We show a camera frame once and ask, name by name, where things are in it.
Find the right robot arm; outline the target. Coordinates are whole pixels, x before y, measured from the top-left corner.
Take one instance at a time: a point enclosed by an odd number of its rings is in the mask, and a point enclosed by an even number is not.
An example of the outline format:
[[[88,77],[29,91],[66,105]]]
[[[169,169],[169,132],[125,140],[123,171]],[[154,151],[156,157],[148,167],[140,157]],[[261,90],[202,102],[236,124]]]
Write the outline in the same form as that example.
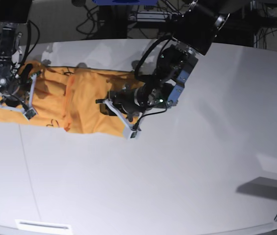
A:
[[[31,23],[28,20],[33,1],[31,0],[0,0],[0,104],[9,107],[26,106],[25,100],[29,96],[29,72],[25,65],[30,54]],[[17,32],[21,24],[27,27],[27,41],[25,52],[20,49],[22,37]]]

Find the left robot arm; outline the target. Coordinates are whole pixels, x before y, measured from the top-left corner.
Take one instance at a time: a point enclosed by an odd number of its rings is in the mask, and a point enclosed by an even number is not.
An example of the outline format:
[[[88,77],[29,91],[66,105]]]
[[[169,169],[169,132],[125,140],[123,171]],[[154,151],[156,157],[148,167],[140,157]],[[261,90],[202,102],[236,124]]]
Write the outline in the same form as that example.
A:
[[[156,40],[139,60],[134,78],[143,85],[108,92],[106,99],[96,101],[101,112],[108,116],[121,114],[133,118],[145,117],[151,109],[164,113],[176,106],[186,80],[198,62],[197,54],[207,54],[229,15],[225,0],[191,1],[189,9],[178,18],[173,32]],[[159,52],[152,74],[141,74],[143,63],[163,41],[175,43]]]

